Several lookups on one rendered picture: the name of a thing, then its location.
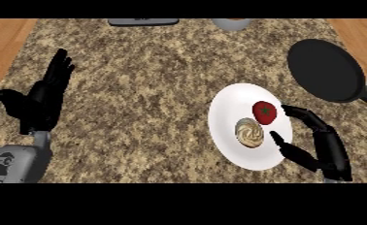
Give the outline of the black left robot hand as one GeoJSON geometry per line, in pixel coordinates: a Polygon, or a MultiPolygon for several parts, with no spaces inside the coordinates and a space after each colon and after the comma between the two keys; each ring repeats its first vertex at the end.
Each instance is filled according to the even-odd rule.
{"type": "Polygon", "coordinates": [[[13,89],[0,89],[0,102],[6,113],[21,122],[21,134],[47,131],[56,127],[63,94],[69,85],[69,76],[74,70],[68,51],[59,49],[41,80],[38,80],[28,93],[22,95],[13,89]]]}

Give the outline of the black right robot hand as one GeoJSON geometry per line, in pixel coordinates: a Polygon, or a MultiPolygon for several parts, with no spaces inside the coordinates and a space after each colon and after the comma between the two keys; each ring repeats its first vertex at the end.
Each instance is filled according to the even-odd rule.
{"type": "Polygon", "coordinates": [[[282,105],[285,116],[297,118],[312,130],[317,157],[287,143],[275,131],[269,132],[275,145],[280,146],[282,156],[303,166],[311,172],[321,170],[324,179],[331,181],[352,181],[351,165],[345,151],[345,144],[339,133],[318,115],[308,109],[282,105]]]}

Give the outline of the cream swirl cupcake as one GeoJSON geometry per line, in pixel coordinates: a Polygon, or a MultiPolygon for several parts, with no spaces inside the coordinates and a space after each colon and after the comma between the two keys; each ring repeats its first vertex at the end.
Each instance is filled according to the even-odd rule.
{"type": "Polygon", "coordinates": [[[235,136],[240,143],[248,147],[256,148],[263,142],[263,131],[257,122],[251,118],[243,118],[235,125],[235,136]]]}

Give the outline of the white round plate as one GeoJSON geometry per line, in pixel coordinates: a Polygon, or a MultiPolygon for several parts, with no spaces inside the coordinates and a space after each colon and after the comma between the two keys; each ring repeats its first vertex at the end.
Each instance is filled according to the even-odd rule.
{"type": "Polygon", "coordinates": [[[284,156],[271,131],[287,143],[293,141],[293,125],[272,93],[250,83],[228,85],[214,95],[207,113],[207,126],[214,145],[226,159],[244,169],[262,171],[275,167],[284,156]],[[265,101],[277,116],[268,125],[254,119],[253,105],[265,101]]]}

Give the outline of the black frying pan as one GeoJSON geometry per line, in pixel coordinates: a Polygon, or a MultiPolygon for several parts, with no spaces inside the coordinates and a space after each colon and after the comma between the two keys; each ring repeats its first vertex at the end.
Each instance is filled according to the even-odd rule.
{"type": "Polygon", "coordinates": [[[288,69],[302,88],[319,99],[367,103],[367,82],[359,64],[333,43],[305,39],[291,45],[288,69]]]}

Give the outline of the red tomato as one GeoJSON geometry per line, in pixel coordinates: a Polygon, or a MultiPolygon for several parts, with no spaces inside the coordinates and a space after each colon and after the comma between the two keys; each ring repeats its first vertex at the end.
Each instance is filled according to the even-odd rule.
{"type": "Polygon", "coordinates": [[[269,125],[277,118],[275,106],[265,101],[259,101],[251,106],[251,114],[260,125],[269,125]]]}

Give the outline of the dark grey flat appliance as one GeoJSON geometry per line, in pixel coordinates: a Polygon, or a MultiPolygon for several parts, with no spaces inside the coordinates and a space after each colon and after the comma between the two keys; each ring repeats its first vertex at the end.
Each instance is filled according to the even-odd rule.
{"type": "Polygon", "coordinates": [[[179,18],[108,18],[111,26],[161,26],[173,25],[179,18]]]}

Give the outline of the grey round container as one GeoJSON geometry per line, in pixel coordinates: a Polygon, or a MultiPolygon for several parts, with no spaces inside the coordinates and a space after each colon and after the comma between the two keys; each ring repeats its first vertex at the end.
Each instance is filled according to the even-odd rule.
{"type": "Polygon", "coordinates": [[[248,26],[251,20],[248,18],[214,18],[211,22],[225,31],[241,31],[248,26]]]}

